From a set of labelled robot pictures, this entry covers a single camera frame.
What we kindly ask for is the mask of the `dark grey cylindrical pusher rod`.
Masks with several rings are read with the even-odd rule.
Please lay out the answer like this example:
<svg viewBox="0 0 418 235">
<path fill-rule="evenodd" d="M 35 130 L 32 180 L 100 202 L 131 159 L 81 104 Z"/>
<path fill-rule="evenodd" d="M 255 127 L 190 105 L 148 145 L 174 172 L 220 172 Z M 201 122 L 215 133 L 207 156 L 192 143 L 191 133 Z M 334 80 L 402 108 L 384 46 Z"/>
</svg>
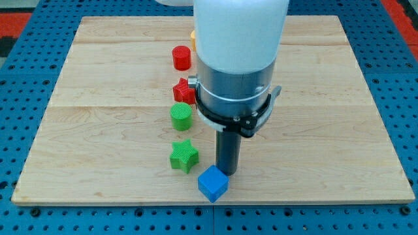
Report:
<svg viewBox="0 0 418 235">
<path fill-rule="evenodd" d="M 226 176 L 233 175 L 238 167 L 241 136 L 234 132 L 216 132 L 216 167 Z"/>
</svg>

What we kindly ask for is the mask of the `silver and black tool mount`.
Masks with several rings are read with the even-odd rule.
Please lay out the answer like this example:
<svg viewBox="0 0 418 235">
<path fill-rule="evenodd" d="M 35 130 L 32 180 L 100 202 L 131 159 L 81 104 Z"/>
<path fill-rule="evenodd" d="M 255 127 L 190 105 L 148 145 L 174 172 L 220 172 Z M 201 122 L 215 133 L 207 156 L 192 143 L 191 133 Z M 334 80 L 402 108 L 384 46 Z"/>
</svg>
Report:
<svg viewBox="0 0 418 235">
<path fill-rule="evenodd" d="M 252 72 L 231 74 L 196 58 L 197 74 L 188 78 L 202 120 L 218 132 L 251 138 L 269 119 L 281 86 L 271 88 L 275 63 Z"/>
</svg>

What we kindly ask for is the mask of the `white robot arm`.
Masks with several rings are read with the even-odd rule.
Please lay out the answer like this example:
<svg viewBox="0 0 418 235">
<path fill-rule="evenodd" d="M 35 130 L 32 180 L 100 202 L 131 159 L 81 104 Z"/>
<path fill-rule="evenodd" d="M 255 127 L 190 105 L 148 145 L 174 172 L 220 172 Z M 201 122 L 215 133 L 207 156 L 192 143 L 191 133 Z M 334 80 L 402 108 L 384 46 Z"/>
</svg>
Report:
<svg viewBox="0 0 418 235">
<path fill-rule="evenodd" d="M 198 114 L 216 130 L 216 167 L 236 172 L 242 138 L 269 119 L 281 87 L 272 87 L 288 0 L 157 0 L 193 7 L 197 73 L 188 78 Z"/>
</svg>

